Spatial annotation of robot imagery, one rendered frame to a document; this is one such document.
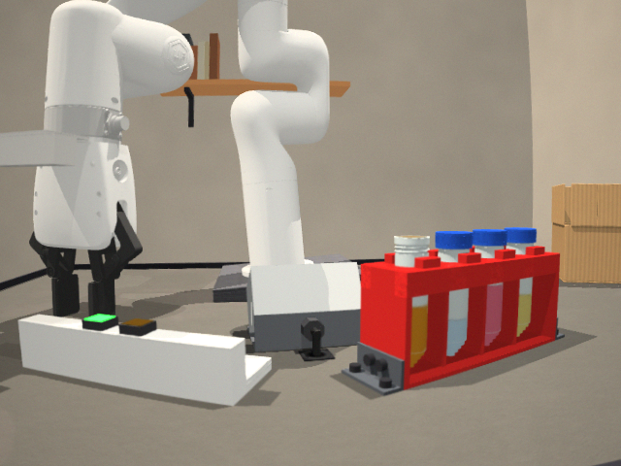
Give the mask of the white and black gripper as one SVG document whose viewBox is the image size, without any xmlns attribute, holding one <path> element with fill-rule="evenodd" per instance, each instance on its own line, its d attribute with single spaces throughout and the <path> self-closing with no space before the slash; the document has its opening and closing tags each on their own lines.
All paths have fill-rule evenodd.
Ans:
<svg viewBox="0 0 621 466">
<path fill-rule="evenodd" d="M 33 218 L 29 244 L 52 278 L 53 316 L 80 310 L 77 249 L 88 250 L 94 280 L 87 286 L 89 317 L 115 316 L 114 280 L 143 251 L 128 147 L 89 137 L 77 141 L 77 166 L 37 167 Z"/>
</svg>

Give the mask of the brown cardboard box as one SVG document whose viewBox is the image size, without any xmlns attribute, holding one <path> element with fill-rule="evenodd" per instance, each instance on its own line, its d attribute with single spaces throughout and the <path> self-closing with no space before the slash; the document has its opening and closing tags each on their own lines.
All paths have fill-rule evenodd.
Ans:
<svg viewBox="0 0 621 466">
<path fill-rule="evenodd" d="M 552 186 L 551 222 L 560 280 L 621 283 L 621 184 Z"/>
</svg>

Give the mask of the dark grey bolted mounting bracket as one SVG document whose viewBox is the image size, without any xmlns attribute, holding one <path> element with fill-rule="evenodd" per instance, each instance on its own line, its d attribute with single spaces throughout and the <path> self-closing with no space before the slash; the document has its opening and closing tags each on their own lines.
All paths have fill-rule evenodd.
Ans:
<svg viewBox="0 0 621 466">
<path fill-rule="evenodd" d="M 369 353 L 372 353 L 376 360 L 384 358 L 388 364 L 387 370 L 378 372 L 375 365 L 366 366 L 363 357 Z M 359 342 L 357 343 L 357 363 L 361 364 L 361 372 L 351 373 L 349 368 L 346 368 L 342 369 L 342 374 L 383 396 L 404 390 L 405 360 Z M 379 387 L 379 379 L 382 377 L 392 379 L 391 388 Z"/>
</svg>

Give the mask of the red tube rack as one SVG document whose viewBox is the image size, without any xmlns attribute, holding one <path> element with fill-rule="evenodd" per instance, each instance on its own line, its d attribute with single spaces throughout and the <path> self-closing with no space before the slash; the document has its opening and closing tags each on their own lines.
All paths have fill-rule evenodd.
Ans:
<svg viewBox="0 0 621 466">
<path fill-rule="evenodd" d="M 405 360 L 404 390 L 555 341 L 560 253 L 544 247 L 495 250 L 495 258 L 459 253 L 458 263 L 441 262 L 438 250 L 414 258 L 414 268 L 384 262 L 361 264 L 360 342 Z M 533 277 L 531 322 L 517 337 L 519 284 Z M 487 285 L 504 283 L 499 335 L 484 346 Z M 467 340 L 447 356 L 449 291 L 469 289 Z M 436 294 L 437 293 L 437 294 Z M 432 295 L 429 295 L 432 294 Z M 428 295 L 427 349 L 410 368 L 412 297 Z"/>
</svg>

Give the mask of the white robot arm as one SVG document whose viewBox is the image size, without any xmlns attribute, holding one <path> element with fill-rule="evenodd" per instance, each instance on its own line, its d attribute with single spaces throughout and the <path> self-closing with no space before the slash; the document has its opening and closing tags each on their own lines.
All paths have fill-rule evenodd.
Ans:
<svg viewBox="0 0 621 466">
<path fill-rule="evenodd" d="M 77 136 L 121 142 L 129 128 L 123 91 L 124 99 L 161 94 L 190 78 L 192 48 L 167 24 L 206 1 L 75 0 L 58 6 L 49 29 L 44 130 L 0 133 L 0 167 L 76 166 Z M 282 145 L 325 136 L 330 77 L 324 41 L 287 29 L 287 0 L 238 0 L 238 41 L 245 78 L 297 86 L 248 91 L 231 108 L 250 260 L 242 271 L 248 277 L 250 266 L 313 264 L 304 258 L 296 168 Z"/>
</svg>

